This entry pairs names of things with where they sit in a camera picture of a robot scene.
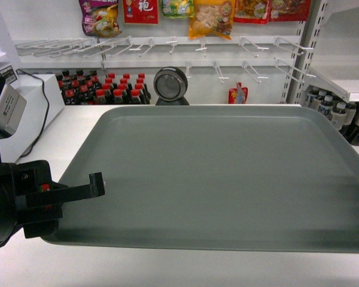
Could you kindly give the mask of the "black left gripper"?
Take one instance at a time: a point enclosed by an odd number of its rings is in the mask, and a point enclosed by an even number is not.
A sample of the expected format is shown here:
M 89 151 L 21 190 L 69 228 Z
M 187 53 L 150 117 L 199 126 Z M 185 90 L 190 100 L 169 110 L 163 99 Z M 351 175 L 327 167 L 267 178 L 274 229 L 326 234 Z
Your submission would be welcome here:
M 76 187 L 54 182 L 45 160 L 0 167 L 0 248 L 23 230 L 27 239 L 57 231 L 62 203 L 105 195 L 101 172 L 91 173 L 89 183 Z

